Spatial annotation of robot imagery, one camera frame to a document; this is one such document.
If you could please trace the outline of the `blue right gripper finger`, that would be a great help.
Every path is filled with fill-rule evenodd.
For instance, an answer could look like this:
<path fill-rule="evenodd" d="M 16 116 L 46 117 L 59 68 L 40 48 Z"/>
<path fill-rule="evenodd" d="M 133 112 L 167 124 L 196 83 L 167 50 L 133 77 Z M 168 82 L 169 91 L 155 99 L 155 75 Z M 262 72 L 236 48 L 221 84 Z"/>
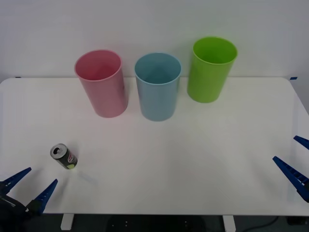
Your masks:
<path fill-rule="evenodd" d="M 301 198 L 309 202 L 309 179 L 298 172 L 296 169 L 282 161 L 277 156 L 274 156 L 272 160 L 276 163 L 279 169 L 283 172 L 283 174 L 287 177 L 287 179 L 291 182 L 291 184 L 296 189 L 297 193 L 301 196 Z"/>
<path fill-rule="evenodd" d="M 300 136 L 295 136 L 293 138 L 295 141 L 297 141 L 298 143 L 300 143 L 302 146 L 304 146 L 306 149 L 309 149 L 309 140 L 305 139 L 303 137 Z"/>

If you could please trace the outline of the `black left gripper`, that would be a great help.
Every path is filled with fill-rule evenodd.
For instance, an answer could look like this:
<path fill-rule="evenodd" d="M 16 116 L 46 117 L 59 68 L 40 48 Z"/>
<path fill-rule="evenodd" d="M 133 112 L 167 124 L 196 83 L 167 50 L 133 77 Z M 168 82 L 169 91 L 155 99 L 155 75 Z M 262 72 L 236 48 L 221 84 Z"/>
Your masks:
<path fill-rule="evenodd" d="M 29 172 L 28 167 L 0 182 L 0 218 L 1 219 L 29 219 L 30 216 L 40 216 L 52 196 L 58 180 L 55 179 L 42 193 L 32 200 L 27 207 L 19 201 L 7 196 L 10 190 Z"/>

